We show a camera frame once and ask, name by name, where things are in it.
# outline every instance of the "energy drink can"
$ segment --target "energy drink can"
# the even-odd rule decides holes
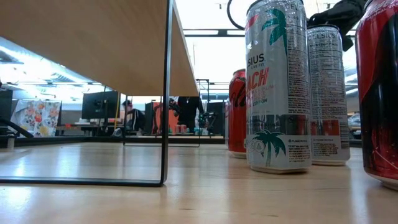
[[[307,19],[302,1],[256,1],[246,20],[248,163],[276,174],[311,166]]]
[[[307,29],[312,89],[312,164],[343,166],[349,159],[349,131],[339,30],[333,25]]]
[[[356,31],[364,169],[398,190],[398,1],[365,10]]]
[[[233,157],[245,159],[246,149],[246,72],[234,72],[229,83],[229,140],[228,150]]]

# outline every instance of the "computer monitor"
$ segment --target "computer monitor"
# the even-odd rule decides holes
[[[100,93],[85,93],[83,95],[83,107],[81,110],[81,118],[83,119],[104,119],[115,118],[116,108],[118,105],[117,91],[106,91]]]

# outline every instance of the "can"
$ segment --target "can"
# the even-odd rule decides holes
[[[356,31],[365,171],[398,190],[398,1],[373,0]]]
[[[246,72],[240,69],[233,73],[229,83],[229,139],[228,151],[236,158],[245,159],[246,149]]]
[[[256,1],[246,19],[248,163],[276,174],[311,166],[307,19],[302,1]]]
[[[225,128],[224,128],[224,130],[225,130],[224,131],[225,145],[226,145],[226,147],[228,147],[228,141],[229,141],[229,98],[226,99],[226,102],[225,102],[224,114],[225,114]]]
[[[175,126],[175,133],[176,134],[181,134],[181,125],[178,124],[178,125]]]
[[[182,125],[181,125],[181,130],[180,130],[180,132],[181,132],[182,134],[186,134],[186,133],[187,133],[187,125],[182,124]]]
[[[312,91],[312,164],[343,166],[350,157],[343,46],[337,26],[307,29]]]

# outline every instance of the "cable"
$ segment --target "cable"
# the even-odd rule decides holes
[[[237,24],[237,23],[232,19],[231,12],[229,11],[229,9],[230,9],[230,7],[231,7],[231,3],[232,3],[232,0],[229,0],[228,3],[227,3],[227,5],[226,5],[226,14],[228,15],[228,19],[229,19],[229,21],[231,21],[232,25],[234,25],[236,28],[238,28],[238,29],[240,29],[240,30],[244,30],[244,27],[239,26],[239,24]]]

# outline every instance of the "can lid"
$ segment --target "can lid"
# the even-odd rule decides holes
[[[332,24],[319,24],[319,25],[314,25],[314,26],[309,26],[307,27],[307,30],[312,29],[312,28],[317,28],[317,27],[333,27],[337,29],[338,32],[340,32],[340,29],[338,26],[332,25]]]
[[[261,2],[261,1],[264,1],[264,0],[257,0],[257,1],[255,1],[255,2],[253,2],[253,3],[249,6],[249,9],[248,9],[248,11],[246,12],[246,15],[249,14],[250,9],[251,9],[254,5],[256,5],[257,3]]]
[[[366,9],[368,8],[368,6],[373,2],[373,0],[368,0],[365,4],[365,7],[363,8],[363,11],[366,12]]]
[[[246,69],[242,68],[242,69],[239,69],[239,70],[235,71],[233,74],[238,73],[238,72],[245,72],[245,71],[246,71]]]

